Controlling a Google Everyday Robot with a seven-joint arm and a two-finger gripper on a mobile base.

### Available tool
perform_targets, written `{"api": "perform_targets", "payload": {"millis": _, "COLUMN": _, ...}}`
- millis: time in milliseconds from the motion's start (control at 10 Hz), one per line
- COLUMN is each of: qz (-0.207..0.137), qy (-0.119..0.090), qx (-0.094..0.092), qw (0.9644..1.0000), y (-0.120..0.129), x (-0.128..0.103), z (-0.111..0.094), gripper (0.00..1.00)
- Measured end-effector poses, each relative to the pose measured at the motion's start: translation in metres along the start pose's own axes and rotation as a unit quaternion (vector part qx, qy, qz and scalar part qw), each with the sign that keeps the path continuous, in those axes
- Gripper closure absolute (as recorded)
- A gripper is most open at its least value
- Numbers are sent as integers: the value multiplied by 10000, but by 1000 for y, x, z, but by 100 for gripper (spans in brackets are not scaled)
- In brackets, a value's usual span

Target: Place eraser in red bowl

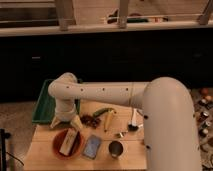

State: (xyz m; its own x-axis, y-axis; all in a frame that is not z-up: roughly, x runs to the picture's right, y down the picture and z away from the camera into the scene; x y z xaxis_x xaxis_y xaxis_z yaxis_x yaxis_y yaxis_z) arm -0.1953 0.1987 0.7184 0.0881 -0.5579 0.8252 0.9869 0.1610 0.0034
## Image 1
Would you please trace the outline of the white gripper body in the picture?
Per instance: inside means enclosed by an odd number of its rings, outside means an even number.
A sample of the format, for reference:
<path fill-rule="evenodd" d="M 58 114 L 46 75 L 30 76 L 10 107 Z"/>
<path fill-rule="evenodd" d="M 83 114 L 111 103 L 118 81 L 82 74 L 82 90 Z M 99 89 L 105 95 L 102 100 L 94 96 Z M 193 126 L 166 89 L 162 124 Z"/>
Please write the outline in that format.
<path fill-rule="evenodd" d="M 55 116 L 60 121 L 71 121 L 76 114 L 77 109 L 73 100 L 56 100 Z"/>

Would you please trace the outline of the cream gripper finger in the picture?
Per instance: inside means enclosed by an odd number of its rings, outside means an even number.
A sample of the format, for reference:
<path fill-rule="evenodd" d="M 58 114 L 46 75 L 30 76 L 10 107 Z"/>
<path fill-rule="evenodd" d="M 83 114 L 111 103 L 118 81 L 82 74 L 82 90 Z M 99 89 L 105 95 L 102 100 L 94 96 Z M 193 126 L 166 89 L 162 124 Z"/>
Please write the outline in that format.
<path fill-rule="evenodd" d="M 50 128 L 54 129 L 58 124 L 60 124 L 60 122 L 61 120 L 55 116 L 50 124 Z"/>
<path fill-rule="evenodd" d="M 82 124 L 80 117 L 78 115 L 75 115 L 72 118 L 70 125 L 78 131 L 81 131 L 83 129 L 83 124 Z"/>

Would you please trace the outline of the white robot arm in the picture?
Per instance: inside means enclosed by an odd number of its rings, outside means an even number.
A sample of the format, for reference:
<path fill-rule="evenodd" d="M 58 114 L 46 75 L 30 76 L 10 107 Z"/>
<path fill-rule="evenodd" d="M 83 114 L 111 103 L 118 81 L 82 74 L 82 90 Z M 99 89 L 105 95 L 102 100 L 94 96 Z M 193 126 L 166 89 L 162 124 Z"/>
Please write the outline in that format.
<path fill-rule="evenodd" d="M 171 77 L 150 82 L 83 83 L 71 73 L 53 80 L 48 93 L 57 113 L 69 113 L 73 99 L 140 109 L 144 116 L 147 171 L 202 171 L 198 128 L 192 97 Z"/>

